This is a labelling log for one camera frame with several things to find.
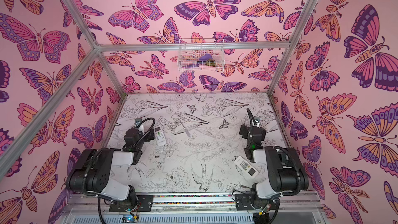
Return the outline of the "white remote control green buttons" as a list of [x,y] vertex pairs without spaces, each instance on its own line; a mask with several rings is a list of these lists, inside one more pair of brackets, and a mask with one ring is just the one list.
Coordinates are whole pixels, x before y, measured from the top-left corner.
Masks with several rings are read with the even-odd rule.
[[154,137],[158,146],[167,145],[167,139],[160,125],[154,127]]

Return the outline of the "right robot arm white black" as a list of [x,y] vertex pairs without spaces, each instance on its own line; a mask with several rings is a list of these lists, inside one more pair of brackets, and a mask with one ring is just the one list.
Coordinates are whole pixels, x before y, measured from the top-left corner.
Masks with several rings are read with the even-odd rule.
[[266,130],[256,125],[241,125],[239,135],[246,140],[246,157],[236,158],[235,165],[250,178],[260,174],[255,163],[266,166],[267,179],[254,183],[246,197],[254,209],[266,211],[280,197],[296,196],[308,189],[308,175],[293,148],[263,147]]

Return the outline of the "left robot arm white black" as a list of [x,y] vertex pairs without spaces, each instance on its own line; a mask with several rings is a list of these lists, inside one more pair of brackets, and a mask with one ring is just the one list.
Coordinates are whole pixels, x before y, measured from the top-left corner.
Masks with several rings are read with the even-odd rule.
[[134,187],[113,179],[111,172],[113,167],[138,164],[144,143],[151,140],[154,140],[153,128],[145,133],[131,128],[124,136],[126,151],[114,148],[84,150],[68,173],[66,188],[85,196],[135,207],[138,198]]

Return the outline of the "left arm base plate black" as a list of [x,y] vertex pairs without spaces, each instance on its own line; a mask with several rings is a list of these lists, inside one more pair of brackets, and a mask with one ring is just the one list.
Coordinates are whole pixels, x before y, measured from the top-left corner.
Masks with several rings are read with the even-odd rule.
[[154,195],[136,195],[132,199],[114,201],[109,207],[110,212],[151,212]]

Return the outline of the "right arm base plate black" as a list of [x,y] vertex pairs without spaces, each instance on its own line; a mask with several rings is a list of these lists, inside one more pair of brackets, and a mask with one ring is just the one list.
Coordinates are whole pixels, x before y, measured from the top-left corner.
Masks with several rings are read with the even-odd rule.
[[271,199],[259,199],[247,193],[235,192],[232,199],[238,211],[268,212],[276,209],[276,203]]

